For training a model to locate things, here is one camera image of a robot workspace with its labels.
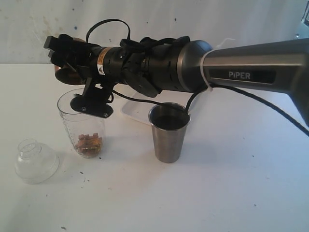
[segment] metal tumbler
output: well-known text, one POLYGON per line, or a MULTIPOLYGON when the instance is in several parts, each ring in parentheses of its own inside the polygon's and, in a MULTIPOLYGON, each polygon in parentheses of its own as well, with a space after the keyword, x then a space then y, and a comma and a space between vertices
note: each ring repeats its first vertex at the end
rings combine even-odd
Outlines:
POLYGON ((173 163, 180 157, 190 115, 176 103, 173 106, 156 105, 148 115, 152 126, 155 156, 164 163, 173 163))

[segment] white wall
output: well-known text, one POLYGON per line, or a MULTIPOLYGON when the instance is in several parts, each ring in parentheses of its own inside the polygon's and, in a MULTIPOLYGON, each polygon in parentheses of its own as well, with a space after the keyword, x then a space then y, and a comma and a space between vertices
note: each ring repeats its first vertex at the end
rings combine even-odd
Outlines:
MULTIPOLYGON (((225 37, 236 39, 229 46, 289 40, 306 1, 2 0, 0 63, 47 63, 42 47, 48 35, 85 38, 93 24, 107 18, 129 23, 134 40, 189 35, 217 45, 225 37)), ((118 45, 125 36, 125 26, 113 22, 97 29, 90 41, 118 45)))

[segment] white tray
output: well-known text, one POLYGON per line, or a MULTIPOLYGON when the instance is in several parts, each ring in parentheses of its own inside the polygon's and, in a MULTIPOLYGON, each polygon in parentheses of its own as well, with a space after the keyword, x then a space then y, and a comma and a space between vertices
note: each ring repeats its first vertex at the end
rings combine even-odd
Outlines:
MULTIPOLYGON (((148 98, 140 93, 135 93, 133 98, 137 99, 147 99, 153 100, 156 102, 175 102, 180 105, 186 106, 190 96, 192 93, 183 93, 183 92, 173 92, 173 91, 162 91, 157 97, 155 98, 148 98)), ((148 113, 151 108, 154 107, 154 104, 144 103, 144 102, 136 102, 136 101, 128 101, 121 109, 121 112, 138 122, 150 125, 148 120, 148 113)))

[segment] clear plastic lid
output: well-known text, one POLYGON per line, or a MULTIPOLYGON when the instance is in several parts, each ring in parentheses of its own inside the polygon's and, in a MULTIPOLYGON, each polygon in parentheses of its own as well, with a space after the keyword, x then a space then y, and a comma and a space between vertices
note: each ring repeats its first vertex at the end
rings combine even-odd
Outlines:
POLYGON ((46 144, 26 139, 18 145, 16 174, 27 184, 38 184, 50 178, 58 169, 59 157, 46 144))

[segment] clear plastic container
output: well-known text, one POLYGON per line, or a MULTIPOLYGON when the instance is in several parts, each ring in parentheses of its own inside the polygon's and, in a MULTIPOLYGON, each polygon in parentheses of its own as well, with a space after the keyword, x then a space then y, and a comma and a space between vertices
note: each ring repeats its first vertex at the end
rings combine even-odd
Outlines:
POLYGON ((60 97, 57 105, 75 151, 84 158, 92 158, 103 149, 104 120, 72 110, 70 102, 74 94, 82 93, 82 88, 67 92, 60 97))
POLYGON ((16 174, 27 184, 38 184, 50 178, 58 169, 59 157, 53 149, 35 139, 18 145, 16 174))

